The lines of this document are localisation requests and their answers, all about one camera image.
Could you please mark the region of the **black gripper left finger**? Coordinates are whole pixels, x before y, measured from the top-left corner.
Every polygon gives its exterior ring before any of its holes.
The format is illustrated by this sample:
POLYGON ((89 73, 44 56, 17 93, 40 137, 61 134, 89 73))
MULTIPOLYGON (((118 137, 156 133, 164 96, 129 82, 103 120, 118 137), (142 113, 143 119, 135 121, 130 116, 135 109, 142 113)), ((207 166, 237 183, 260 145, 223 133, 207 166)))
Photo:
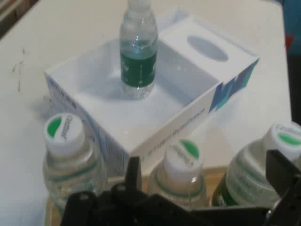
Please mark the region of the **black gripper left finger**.
POLYGON ((68 198, 63 226, 184 226, 188 212, 161 195, 142 191, 141 164, 130 158, 125 179, 100 195, 82 191, 68 198))

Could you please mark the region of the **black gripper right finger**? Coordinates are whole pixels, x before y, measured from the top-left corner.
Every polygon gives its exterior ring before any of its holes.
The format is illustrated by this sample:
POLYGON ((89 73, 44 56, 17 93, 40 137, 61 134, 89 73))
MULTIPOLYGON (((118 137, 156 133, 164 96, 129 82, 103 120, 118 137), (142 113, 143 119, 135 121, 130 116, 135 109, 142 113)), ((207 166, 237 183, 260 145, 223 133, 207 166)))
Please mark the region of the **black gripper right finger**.
POLYGON ((268 150, 266 178, 280 199, 269 211, 267 226, 301 224, 301 171, 278 150, 268 150))

